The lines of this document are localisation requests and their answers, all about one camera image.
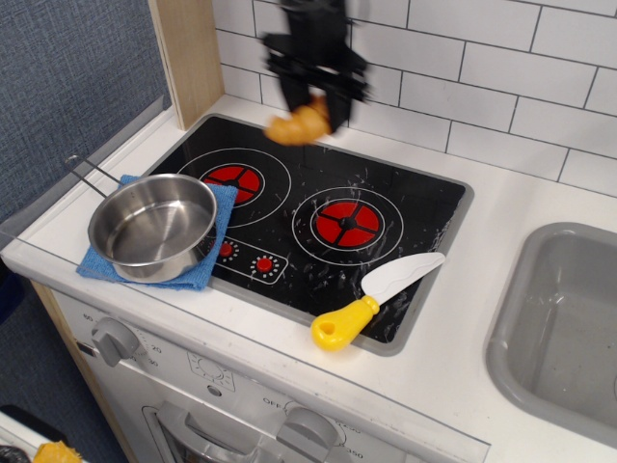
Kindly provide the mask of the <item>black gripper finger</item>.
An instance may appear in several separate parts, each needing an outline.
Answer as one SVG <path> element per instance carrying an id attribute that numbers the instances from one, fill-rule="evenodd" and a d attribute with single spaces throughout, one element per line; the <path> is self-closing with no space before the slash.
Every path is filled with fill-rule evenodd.
<path id="1" fill-rule="evenodd" d="M 352 98 L 335 90 L 327 90 L 325 98 L 331 132 L 336 133 L 350 119 Z"/>
<path id="2" fill-rule="evenodd" d="M 305 76 L 283 75 L 279 77 L 282 95 L 288 110 L 293 112 L 312 102 L 309 79 Z"/>

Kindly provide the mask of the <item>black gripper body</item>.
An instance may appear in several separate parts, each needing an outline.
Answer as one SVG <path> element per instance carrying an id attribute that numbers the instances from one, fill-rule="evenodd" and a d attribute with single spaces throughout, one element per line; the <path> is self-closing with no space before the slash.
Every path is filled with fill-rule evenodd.
<path id="1" fill-rule="evenodd" d="M 262 42 L 267 65 L 278 77 L 305 76 L 309 88 L 335 90 L 362 101 L 367 61 L 348 45 L 344 1 L 281 1 L 288 32 L 268 33 Z"/>

